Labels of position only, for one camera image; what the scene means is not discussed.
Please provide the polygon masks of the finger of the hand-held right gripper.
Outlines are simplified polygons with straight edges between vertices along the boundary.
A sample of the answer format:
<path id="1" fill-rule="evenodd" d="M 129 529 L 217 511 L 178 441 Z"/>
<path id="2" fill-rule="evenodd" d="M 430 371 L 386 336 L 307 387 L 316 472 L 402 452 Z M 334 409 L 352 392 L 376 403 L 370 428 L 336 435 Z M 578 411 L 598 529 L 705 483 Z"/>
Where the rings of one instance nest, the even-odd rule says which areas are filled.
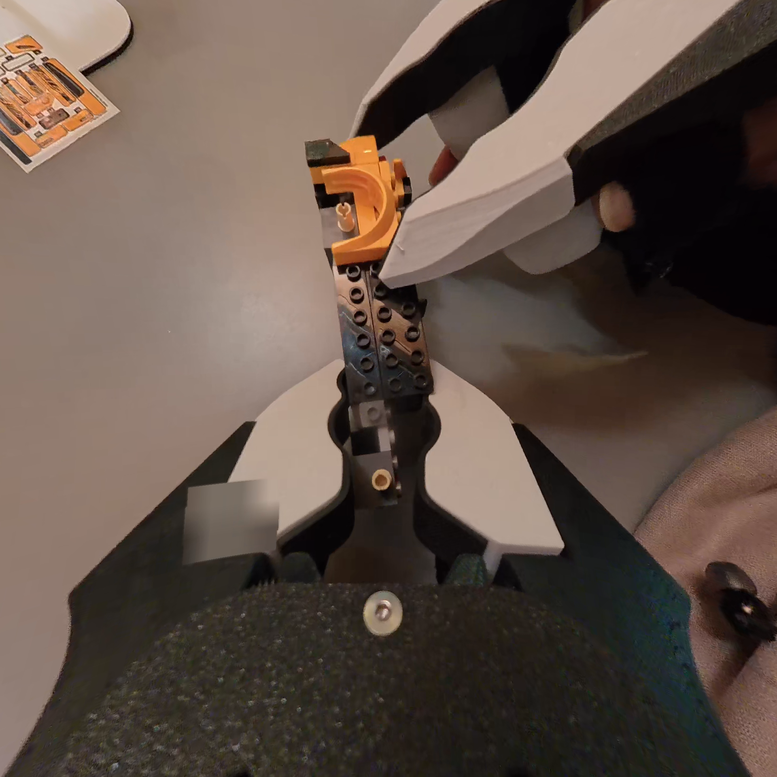
<path id="1" fill-rule="evenodd" d="M 471 148 L 531 97 L 574 20 L 574 1 L 439 2 L 363 97 L 351 136 L 382 148 L 427 116 L 445 147 Z"/>
<path id="2" fill-rule="evenodd" d="M 529 100 L 409 207 L 382 282 L 443 277 L 566 217 L 576 201 L 573 147 L 740 4 L 606 2 Z"/>

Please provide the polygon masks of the black drawstring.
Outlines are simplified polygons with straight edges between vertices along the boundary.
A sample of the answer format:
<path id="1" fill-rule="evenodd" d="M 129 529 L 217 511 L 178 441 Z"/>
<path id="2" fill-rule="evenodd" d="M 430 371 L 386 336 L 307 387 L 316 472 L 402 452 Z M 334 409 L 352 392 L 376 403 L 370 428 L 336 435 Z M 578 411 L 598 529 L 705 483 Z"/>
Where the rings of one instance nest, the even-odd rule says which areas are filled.
<path id="1" fill-rule="evenodd" d="M 758 596 L 753 579 L 742 568 L 712 561 L 705 568 L 705 583 L 737 635 L 759 643 L 775 641 L 775 613 Z"/>

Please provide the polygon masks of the orange lego sticker sheet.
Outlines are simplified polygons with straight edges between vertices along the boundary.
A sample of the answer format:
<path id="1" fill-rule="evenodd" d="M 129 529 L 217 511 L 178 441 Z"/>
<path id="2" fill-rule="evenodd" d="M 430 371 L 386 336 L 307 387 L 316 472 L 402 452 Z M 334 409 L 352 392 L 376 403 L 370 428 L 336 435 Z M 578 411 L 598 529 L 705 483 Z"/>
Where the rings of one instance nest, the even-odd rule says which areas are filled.
<path id="1" fill-rule="evenodd" d="M 108 122 L 120 110 L 33 36 L 2 41 L 1 146 L 25 172 Z"/>

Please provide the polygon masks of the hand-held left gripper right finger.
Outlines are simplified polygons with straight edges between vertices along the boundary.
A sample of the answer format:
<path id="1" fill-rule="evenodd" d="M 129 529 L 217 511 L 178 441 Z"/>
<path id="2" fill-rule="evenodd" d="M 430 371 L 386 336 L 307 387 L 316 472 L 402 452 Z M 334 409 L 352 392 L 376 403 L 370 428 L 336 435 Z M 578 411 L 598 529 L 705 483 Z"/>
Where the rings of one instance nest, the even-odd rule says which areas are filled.
<path id="1" fill-rule="evenodd" d="M 440 363 L 423 405 L 428 439 L 416 471 L 416 536 L 444 568 L 480 556 L 557 557 L 564 540 L 510 417 Z"/>

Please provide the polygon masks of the orange and black lego car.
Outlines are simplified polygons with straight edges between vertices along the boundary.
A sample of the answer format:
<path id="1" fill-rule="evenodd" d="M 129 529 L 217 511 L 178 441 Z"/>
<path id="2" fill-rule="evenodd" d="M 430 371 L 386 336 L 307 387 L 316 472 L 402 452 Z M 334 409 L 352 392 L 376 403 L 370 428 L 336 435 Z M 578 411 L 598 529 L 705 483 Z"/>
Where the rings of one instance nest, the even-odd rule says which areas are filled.
<path id="1" fill-rule="evenodd" d="M 380 277 L 412 184 L 373 136 L 306 141 L 305 153 L 335 286 L 355 506 L 394 506 L 403 495 L 395 423 L 433 391 L 426 302 L 413 285 L 392 289 Z"/>

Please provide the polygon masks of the person's right hand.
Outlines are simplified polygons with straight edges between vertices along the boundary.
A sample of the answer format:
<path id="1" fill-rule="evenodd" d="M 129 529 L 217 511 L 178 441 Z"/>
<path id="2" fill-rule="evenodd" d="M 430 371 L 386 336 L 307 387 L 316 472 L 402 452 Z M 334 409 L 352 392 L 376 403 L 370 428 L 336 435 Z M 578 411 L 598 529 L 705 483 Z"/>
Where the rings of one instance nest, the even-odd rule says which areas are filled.
<path id="1" fill-rule="evenodd" d="M 434 162 L 428 177 L 432 187 L 441 183 L 461 161 L 449 146 L 445 146 Z M 618 182 L 604 185 L 590 202 L 599 225 L 609 232 L 622 232 L 632 228 L 636 221 L 633 199 Z"/>

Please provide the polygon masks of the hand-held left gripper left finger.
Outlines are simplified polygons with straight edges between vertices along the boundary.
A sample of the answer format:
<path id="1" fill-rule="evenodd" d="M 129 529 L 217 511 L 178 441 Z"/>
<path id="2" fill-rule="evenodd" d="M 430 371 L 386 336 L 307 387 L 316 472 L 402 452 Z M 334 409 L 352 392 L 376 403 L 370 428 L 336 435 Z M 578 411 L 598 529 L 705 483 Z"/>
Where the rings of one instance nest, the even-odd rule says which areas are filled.
<path id="1" fill-rule="evenodd" d="M 341 491 L 343 455 L 329 417 L 342 399 L 337 378 L 343 368 L 341 359 L 332 361 L 268 405 L 229 477 L 264 482 L 279 507 L 279 538 L 302 531 Z"/>

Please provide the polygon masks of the white rounded board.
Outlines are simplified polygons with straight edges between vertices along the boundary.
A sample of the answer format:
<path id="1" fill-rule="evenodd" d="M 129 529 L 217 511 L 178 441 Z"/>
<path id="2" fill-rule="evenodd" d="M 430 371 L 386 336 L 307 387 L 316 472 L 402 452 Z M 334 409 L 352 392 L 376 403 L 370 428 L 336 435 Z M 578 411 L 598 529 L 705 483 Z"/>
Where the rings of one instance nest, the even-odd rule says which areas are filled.
<path id="1" fill-rule="evenodd" d="M 44 51 L 91 75 L 131 45 L 134 27 L 117 1 L 2 1 L 2 46 L 30 34 Z"/>

